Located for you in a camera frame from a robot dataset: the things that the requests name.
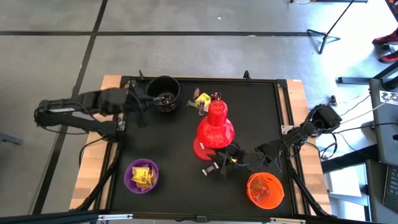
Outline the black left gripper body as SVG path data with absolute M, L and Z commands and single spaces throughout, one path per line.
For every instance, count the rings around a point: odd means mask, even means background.
M 138 128 L 147 126 L 145 117 L 146 103 L 144 101 L 144 90 L 137 84 L 135 80 L 128 81 L 128 94 L 131 107 L 134 108 L 136 124 Z

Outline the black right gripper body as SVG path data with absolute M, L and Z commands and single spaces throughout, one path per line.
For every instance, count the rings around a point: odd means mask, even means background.
M 243 162 L 245 151 L 240 148 L 238 144 L 229 144 L 225 147 L 224 153 L 226 155 L 227 166 L 240 166 L 244 167 L 246 164 Z

